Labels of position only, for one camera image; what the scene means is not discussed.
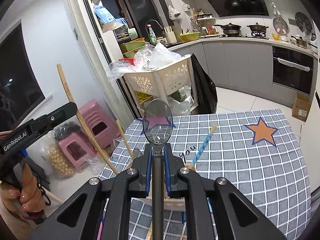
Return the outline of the person left hand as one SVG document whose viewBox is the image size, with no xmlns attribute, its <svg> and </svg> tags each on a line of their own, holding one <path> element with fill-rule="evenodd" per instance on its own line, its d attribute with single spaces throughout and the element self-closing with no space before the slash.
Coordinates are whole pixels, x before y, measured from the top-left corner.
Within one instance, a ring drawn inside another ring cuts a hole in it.
<svg viewBox="0 0 320 240">
<path fill-rule="evenodd" d="M 40 212 L 45 207 L 45 200 L 42 198 L 41 191 L 37 188 L 37 180 L 27 164 L 24 165 L 22 170 L 22 191 L 12 185 L 1 183 L 2 202 L 11 213 L 16 215 L 19 215 L 20 211 L 12 201 L 18 197 L 23 212 Z"/>
</svg>

